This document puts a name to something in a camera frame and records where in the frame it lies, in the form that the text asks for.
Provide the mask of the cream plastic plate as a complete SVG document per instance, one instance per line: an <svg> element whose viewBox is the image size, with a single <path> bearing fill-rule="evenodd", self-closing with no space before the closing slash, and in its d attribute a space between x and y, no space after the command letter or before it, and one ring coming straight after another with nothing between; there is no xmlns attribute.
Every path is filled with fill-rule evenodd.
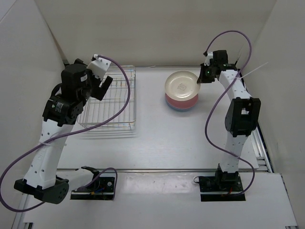
<svg viewBox="0 0 305 229"><path fill-rule="evenodd" d="M194 98L200 91L198 77L190 71L172 73L165 81L165 93L173 100L187 101Z"/></svg>

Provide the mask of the pink plastic plate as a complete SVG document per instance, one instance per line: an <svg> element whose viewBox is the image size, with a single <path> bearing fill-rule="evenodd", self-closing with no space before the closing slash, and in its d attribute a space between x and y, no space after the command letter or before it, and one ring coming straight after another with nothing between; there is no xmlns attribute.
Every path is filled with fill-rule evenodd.
<svg viewBox="0 0 305 229"><path fill-rule="evenodd" d="M189 100L178 101L176 99L170 98L167 94L165 94L166 101L168 103L170 103L171 105L173 105L174 107L177 107L177 108L189 108L189 107L192 107L192 106L194 106L197 103L198 98L199 98L199 96L197 94L195 97L193 97L193 98L191 98Z"/></svg>

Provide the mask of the blue plastic plate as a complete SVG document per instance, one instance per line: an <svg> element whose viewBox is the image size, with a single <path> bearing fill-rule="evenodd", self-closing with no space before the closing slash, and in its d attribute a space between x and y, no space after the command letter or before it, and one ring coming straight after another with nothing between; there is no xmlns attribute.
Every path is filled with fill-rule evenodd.
<svg viewBox="0 0 305 229"><path fill-rule="evenodd" d="M188 111L193 110L193 109L197 106L197 104L195 104L194 106L189 107L189 108L177 108L177 107L174 107L173 105L171 105L170 103L168 103L167 101L166 101L166 104L167 104L171 109L173 109L173 110L175 110L175 111L178 111L178 112L188 112Z"/></svg>

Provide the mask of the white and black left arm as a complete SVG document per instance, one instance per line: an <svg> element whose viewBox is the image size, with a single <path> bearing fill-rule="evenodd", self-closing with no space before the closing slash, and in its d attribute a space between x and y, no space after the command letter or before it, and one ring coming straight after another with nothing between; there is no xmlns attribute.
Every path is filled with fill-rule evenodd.
<svg viewBox="0 0 305 229"><path fill-rule="evenodd" d="M89 65L76 59L61 72L61 83L54 87L42 117L40 144L24 178L14 188L52 204L61 203L69 182L56 176L57 166L67 136L90 97L102 100L112 83L106 76L111 61L94 57Z"/></svg>

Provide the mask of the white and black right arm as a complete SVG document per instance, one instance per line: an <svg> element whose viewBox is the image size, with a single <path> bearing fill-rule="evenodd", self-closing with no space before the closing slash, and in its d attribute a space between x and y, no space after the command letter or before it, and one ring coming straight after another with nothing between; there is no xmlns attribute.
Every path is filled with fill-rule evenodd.
<svg viewBox="0 0 305 229"><path fill-rule="evenodd" d="M204 56L206 59L201 64L197 82L212 83L218 80L224 87L224 94L230 99L224 118L227 130L225 155L214 178L214 186L224 191L237 183L240 156L246 140L257 127L261 101L247 92L236 66L228 63L226 50L205 52Z"/></svg>

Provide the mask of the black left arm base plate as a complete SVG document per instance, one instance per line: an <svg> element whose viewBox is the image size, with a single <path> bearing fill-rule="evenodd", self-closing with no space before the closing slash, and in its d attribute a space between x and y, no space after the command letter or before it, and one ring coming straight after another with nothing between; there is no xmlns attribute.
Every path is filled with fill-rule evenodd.
<svg viewBox="0 0 305 229"><path fill-rule="evenodd" d="M113 200L116 177L114 173L101 175L84 191L72 191L70 200Z"/></svg>

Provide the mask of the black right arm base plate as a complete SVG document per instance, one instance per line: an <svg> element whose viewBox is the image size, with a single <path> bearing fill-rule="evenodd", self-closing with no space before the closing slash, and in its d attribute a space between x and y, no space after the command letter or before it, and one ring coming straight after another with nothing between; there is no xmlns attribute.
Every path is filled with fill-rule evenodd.
<svg viewBox="0 0 305 229"><path fill-rule="evenodd" d="M193 182L199 185L201 202L246 201L240 176L231 184L221 184L216 176L196 176Z"/></svg>

